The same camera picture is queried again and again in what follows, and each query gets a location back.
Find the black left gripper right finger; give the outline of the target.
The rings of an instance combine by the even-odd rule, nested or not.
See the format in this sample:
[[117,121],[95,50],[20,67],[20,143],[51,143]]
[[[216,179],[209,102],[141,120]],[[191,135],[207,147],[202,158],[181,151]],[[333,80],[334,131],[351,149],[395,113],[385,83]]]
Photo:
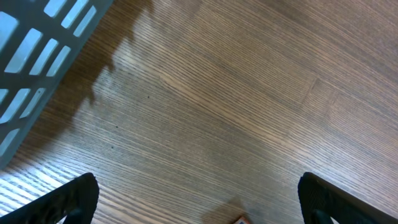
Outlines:
[[298,183],[298,197],[305,224],[397,223],[397,219],[306,172]]

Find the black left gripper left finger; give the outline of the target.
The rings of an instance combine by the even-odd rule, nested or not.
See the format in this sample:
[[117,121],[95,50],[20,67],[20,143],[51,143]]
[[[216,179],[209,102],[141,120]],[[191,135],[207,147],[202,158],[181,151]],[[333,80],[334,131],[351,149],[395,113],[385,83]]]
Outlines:
[[61,187],[1,217],[1,223],[90,224],[99,199],[95,176],[85,173]]

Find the red small snack pack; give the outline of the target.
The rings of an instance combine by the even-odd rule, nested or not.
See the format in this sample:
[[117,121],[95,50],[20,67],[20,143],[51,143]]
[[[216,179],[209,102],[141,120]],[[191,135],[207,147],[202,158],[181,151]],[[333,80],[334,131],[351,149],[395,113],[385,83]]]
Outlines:
[[241,216],[233,224],[250,224],[250,221],[246,217]]

